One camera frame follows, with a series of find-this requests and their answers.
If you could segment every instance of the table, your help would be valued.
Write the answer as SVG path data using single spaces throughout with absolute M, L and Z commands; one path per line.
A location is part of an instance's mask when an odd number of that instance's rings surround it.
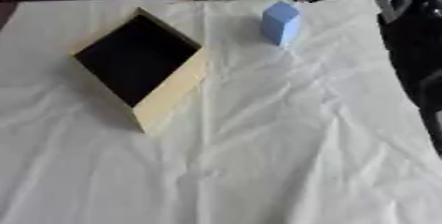
M 441 163 L 374 0 L 297 5 L 285 48 L 259 34 L 275 1 L 21 4 L 0 33 L 1 222 L 440 223 Z M 209 55 L 149 135 L 68 56 L 136 7 Z
M 8 22 L 17 5 L 14 3 L 0 3 L 0 30 Z

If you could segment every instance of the blue block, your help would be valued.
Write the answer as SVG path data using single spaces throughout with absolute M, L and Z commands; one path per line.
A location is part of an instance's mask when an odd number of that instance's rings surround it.
M 285 45 L 296 36 L 298 22 L 298 10 L 280 1 L 263 12 L 260 28 L 273 43 Z

